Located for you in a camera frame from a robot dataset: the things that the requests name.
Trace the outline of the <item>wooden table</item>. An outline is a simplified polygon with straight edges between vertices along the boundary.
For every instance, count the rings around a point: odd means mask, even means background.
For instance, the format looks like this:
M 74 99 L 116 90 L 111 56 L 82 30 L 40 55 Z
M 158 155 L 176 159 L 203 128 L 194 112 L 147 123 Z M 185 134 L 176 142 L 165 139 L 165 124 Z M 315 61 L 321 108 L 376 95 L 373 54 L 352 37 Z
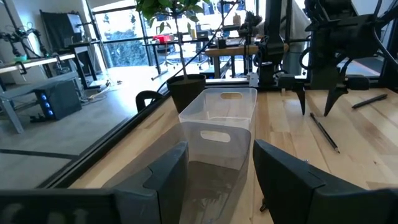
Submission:
M 235 55 L 244 55 L 244 50 L 249 55 L 253 55 L 258 51 L 258 46 L 249 45 L 245 47 L 243 45 L 237 47 L 227 47 L 225 49 L 206 49 L 205 54 L 213 59 L 213 65 L 215 68 L 215 78 L 218 79 L 221 77 L 220 75 L 220 56 L 235 56 Z

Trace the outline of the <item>black desk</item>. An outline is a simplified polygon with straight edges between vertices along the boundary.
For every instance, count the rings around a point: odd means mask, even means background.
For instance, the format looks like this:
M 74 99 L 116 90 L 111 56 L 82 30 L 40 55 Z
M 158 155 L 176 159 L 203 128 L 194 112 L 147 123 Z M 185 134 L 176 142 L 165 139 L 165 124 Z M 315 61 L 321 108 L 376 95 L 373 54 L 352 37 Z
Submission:
M 98 80 L 93 59 L 90 54 L 90 47 L 98 44 L 99 41 L 82 41 L 67 45 L 67 49 L 75 56 L 73 59 L 81 84 L 85 90 L 99 90 L 101 83 Z

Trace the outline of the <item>white desk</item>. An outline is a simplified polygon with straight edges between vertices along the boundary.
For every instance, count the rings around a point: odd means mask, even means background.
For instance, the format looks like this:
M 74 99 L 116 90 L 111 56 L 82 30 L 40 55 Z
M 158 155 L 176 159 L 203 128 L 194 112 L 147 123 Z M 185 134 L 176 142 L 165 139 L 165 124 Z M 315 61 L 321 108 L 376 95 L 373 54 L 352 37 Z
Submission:
M 74 54 L 63 54 L 63 55 L 54 55 L 52 57 L 47 57 L 47 58 L 38 58 L 38 59 L 32 59 L 28 61 L 22 62 L 26 69 L 30 67 L 36 67 L 40 65 L 46 65 L 49 63 L 58 63 L 63 60 L 69 60 L 75 58 Z M 19 71 L 18 68 L 14 65 L 14 63 L 9 63 L 5 65 L 0 66 L 0 74 L 7 73 L 7 72 L 14 72 L 14 71 Z

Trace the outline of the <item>person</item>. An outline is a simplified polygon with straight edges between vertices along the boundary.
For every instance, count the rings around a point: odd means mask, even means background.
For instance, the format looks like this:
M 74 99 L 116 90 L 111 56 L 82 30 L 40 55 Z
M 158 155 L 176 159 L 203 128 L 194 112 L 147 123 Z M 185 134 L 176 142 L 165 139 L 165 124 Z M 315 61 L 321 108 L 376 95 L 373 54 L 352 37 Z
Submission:
M 280 24 L 280 36 L 285 38 L 286 30 L 286 14 L 288 0 L 281 0 L 281 24 Z M 290 39 L 306 39 L 310 33 L 306 32 L 305 29 L 310 25 L 310 20 L 303 12 L 302 8 L 292 0 L 291 8 L 291 21 L 290 21 Z M 299 64 L 300 54 L 303 52 L 305 42 L 293 42 L 287 44 L 288 52 L 284 54 L 283 58 L 283 69 L 293 75 L 301 75 L 302 67 Z

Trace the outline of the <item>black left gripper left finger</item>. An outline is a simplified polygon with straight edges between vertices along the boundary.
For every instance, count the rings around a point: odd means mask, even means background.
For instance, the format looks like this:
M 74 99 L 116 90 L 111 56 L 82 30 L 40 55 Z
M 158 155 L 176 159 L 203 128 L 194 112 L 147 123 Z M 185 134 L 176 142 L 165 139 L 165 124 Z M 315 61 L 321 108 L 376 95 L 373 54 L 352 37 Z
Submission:
M 188 175 L 188 143 L 178 142 L 114 187 L 118 224 L 179 224 Z

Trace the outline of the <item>red box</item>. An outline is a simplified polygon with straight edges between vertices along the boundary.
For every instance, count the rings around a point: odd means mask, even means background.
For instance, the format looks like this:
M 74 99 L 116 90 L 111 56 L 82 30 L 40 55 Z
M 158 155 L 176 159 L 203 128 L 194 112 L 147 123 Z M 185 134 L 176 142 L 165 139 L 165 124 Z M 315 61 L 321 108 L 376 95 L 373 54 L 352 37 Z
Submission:
M 152 38 L 152 41 L 155 43 L 160 43 L 160 44 L 165 44 L 167 42 L 171 42 L 173 41 L 173 35 L 170 34 L 159 34 L 159 35 L 155 35 Z

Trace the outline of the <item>black panel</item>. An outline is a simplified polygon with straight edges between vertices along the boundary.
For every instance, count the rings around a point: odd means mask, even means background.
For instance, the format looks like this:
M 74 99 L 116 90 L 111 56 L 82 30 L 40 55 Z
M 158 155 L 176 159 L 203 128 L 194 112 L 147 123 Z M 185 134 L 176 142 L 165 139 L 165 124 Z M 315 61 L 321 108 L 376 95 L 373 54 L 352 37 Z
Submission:
M 48 42 L 53 51 L 65 49 L 81 42 L 84 36 L 83 23 L 77 12 L 58 13 L 40 10 Z

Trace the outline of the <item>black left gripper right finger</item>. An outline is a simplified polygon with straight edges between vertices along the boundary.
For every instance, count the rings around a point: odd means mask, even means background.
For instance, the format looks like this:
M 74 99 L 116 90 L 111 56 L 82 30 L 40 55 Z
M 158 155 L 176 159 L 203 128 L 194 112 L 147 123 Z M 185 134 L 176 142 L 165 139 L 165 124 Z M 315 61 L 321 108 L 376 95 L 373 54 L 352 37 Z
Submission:
M 306 224 L 316 189 L 345 194 L 364 189 L 256 139 L 252 158 L 274 224 Z

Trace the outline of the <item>green potted plant black pot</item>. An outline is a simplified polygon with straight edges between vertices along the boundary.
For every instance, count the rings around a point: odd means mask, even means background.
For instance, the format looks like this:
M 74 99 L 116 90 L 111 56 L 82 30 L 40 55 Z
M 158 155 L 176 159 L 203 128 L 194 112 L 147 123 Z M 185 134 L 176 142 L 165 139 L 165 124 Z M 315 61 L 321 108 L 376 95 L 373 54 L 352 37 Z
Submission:
M 182 49 L 183 36 L 178 26 L 178 17 L 185 16 L 192 22 L 198 22 L 197 14 L 203 12 L 199 4 L 203 2 L 210 4 L 211 0 L 136 0 L 136 11 L 142 13 L 151 24 L 159 15 L 171 17 L 174 20 L 183 74 L 170 77 L 166 85 L 179 113 L 204 90 L 206 77 L 187 73 Z

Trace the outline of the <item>clear plastic bin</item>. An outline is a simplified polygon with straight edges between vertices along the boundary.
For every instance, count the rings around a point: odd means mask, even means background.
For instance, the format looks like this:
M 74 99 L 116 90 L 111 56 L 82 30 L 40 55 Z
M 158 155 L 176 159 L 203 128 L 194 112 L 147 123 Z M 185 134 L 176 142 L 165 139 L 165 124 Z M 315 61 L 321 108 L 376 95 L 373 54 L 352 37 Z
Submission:
M 205 123 L 251 128 L 256 108 L 254 88 L 208 88 L 203 90 L 178 116 L 181 123 Z

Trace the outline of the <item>black computer tower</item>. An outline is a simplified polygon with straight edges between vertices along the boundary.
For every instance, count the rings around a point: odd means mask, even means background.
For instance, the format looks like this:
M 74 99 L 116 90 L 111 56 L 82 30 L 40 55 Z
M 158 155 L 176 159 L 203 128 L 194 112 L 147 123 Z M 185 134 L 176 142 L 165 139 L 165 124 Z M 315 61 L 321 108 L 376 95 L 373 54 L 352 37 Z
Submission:
M 46 120 L 61 120 L 82 109 L 73 81 L 60 81 L 36 88 L 38 99 Z

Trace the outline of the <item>grey translucent plastic bin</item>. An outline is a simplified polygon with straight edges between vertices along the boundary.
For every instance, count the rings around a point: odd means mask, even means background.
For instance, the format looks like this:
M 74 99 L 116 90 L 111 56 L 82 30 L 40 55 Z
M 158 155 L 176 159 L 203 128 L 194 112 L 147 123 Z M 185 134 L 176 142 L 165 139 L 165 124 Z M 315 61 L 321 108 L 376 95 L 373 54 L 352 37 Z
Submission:
M 178 224 L 229 224 L 247 179 L 251 133 L 244 128 L 185 122 L 176 124 L 110 178 L 126 179 L 180 142 L 187 143 L 187 185 Z

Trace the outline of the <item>black pencil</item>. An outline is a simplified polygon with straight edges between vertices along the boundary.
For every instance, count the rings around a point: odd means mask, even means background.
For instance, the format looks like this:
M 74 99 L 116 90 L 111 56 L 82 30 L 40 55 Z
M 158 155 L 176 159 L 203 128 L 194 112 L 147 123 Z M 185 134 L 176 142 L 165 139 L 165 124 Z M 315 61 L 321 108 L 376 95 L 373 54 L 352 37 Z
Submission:
M 333 150 L 335 152 L 337 152 L 338 154 L 340 154 L 340 150 L 338 149 L 337 144 L 334 142 L 334 140 L 331 138 L 331 136 L 328 134 L 328 132 L 326 131 L 326 129 L 323 127 L 323 125 L 319 122 L 319 120 L 317 120 L 316 116 L 313 113 L 310 113 L 310 117 L 313 120 L 313 122 L 316 124 L 316 126 L 318 127 L 318 129 L 321 131 L 321 133 L 324 135 L 324 137 L 326 138 L 326 140 L 329 142 L 329 144 L 331 145 L 331 147 L 333 148 Z

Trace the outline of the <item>black chrome pen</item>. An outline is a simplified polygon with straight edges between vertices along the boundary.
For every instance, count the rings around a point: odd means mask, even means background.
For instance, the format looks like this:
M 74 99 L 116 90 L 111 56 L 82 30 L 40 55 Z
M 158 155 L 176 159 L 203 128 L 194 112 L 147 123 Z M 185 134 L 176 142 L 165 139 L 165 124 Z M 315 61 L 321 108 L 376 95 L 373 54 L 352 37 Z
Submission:
M 362 101 L 362 102 L 360 102 L 360 103 L 356 103 L 356 104 L 353 105 L 351 108 L 352 108 L 352 109 L 357 109 L 357 108 L 360 108 L 360 107 L 369 105 L 369 104 L 371 104 L 371 103 L 374 103 L 374 102 L 376 102 L 376 101 L 385 100 L 385 99 L 387 98 L 387 96 L 388 96 L 388 94 L 378 95 L 378 96 L 375 96 L 375 97 L 370 98 L 370 99 L 368 99 L 368 100 L 364 100 L 364 101 Z

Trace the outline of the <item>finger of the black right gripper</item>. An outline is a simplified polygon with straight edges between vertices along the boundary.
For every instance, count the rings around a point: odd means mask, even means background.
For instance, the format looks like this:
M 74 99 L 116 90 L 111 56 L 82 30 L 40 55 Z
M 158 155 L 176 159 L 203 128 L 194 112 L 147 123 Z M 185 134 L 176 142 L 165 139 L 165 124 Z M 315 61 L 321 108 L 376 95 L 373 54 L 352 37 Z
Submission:
M 328 116 L 329 112 L 331 111 L 333 105 L 337 102 L 338 98 L 347 93 L 348 89 L 346 87 L 336 87 L 334 89 L 329 90 L 323 115 Z
M 305 115 L 305 110 L 306 110 L 306 106 L 305 106 L 305 90 L 304 89 L 298 89 L 295 91 L 297 94 L 297 97 L 299 99 L 300 102 L 300 107 L 302 110 L 302 114 Z

